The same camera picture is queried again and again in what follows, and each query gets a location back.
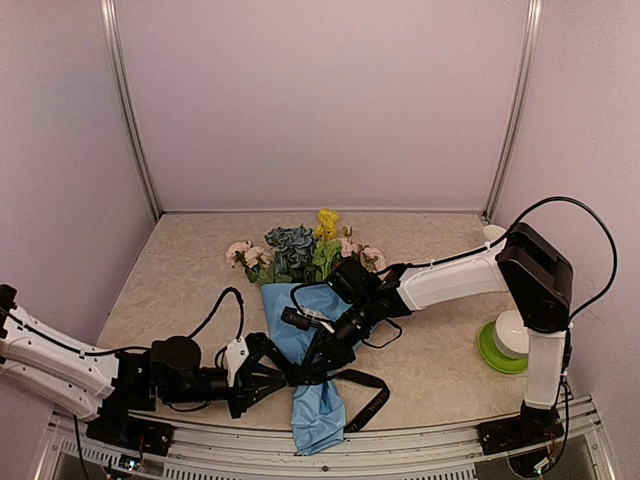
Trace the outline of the pink fake rose bunch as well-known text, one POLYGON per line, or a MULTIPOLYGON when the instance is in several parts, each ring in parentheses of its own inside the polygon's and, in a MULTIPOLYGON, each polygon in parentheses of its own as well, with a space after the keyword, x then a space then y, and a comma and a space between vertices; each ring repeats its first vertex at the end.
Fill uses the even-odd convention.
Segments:
POLYGON ((386 267, 383 253, 376 247, 357 241, 350 225, 342 227, 339 240, 343 259, 354 258, 370 272, 382 271, 386 267))

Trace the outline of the black ribbon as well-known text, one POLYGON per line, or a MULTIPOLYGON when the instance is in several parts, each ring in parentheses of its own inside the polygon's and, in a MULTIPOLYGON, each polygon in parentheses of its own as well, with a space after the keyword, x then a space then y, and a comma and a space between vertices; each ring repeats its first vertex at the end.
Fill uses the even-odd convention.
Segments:
POLYGON ((364 371, 343 369, 319 377, 291 376, 291 426, 299 440, 319 440, 363 430, 391 397, 384 380, 364 371))

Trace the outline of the yellow fake flower stem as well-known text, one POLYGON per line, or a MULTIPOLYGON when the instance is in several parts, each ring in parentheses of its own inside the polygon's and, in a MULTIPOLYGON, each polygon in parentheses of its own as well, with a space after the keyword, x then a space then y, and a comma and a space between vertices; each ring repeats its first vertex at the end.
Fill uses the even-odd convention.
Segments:
POLYGON ((351 254, 351 229, 348 226, 339 229, 339 214, 327 208, 318 214, 318 226, 315 230, 316 247, 312 258, 315 267, 315 281, 326 279, 338 263, 351 254))

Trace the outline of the blue fake rose bunch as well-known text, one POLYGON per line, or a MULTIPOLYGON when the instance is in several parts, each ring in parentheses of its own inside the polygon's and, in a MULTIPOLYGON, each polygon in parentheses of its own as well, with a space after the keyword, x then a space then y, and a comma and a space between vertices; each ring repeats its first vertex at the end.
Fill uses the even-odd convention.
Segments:
POLYGON ((265 235, 273 250, 274 280, 277 283, 312 283, 316 279, 313 258, 317 239, 311 228, 276 227, 265 235))

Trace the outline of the light blue ceramic mug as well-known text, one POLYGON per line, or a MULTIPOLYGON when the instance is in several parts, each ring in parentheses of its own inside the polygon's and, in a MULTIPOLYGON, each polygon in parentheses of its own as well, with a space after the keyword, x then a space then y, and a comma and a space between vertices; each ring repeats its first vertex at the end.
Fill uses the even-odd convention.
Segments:
POLYGON ((506 229, 498 225, 486 225, 483 227, 483 236, 487 242, 495 242, 506 233, 506 229))

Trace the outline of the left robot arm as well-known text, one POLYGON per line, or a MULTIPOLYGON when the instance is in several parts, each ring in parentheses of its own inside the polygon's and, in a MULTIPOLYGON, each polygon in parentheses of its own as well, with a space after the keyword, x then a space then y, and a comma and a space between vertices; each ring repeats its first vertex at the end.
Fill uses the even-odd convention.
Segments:
POLYGON ((149 347, 99 349, 36 320, 1 287, 1 372, 75 415, 87 437, 142 454, 165 456, 169 423, 135 417, 158 403, 224 401, 232 418, 287 386, 294 367, 263 332, 232 340, 217 367, 201 364, 192 336, 149 347))

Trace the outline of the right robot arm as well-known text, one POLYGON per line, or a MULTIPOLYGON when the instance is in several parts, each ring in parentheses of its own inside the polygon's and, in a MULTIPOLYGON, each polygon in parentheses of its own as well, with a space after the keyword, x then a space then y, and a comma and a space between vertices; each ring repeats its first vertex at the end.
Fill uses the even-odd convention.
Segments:
POLYGON ((347 259, 326 282, 348 309, 314 335, 303 360, 324 375, 355 359, 355 346, 383 320, 407 317, 448 301, 503 293, 528 339, 524 397, 517 414, 485 421, 477 431, 484 454, 493 455, 564 439, 559 395, 567 390, 573 268, 525 223, 471 251, 423 264, 399 263, 373 273, 347 259))

